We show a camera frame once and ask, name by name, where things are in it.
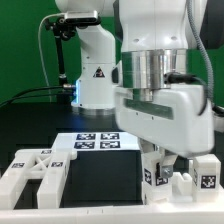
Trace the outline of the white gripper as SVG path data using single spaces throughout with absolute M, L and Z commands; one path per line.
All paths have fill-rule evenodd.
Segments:
M 141 155 L 152 155 L 155 145 L 166 149 L 160 176 L 170 178 L 177 155 L 191 158 L 208 154 L 214 147 L 212 106 L 207 101 L 202 111 L 203 99 L 199 85 L 173 84 L 155 91 L 152 102 L 136 100 L 132 90 L 116 87 L 116 122 L 121 130 L 139 138 Z

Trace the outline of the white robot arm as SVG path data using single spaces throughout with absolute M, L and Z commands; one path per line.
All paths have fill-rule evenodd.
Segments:
M 207 0 L 55 0 L 81 40 L 82 73 L 72 105 L 112 112 L 136 136 L 144 171 L 168 178 L 177 157 L 214 146 L 212 83 L 187 71 L 201 48 Z

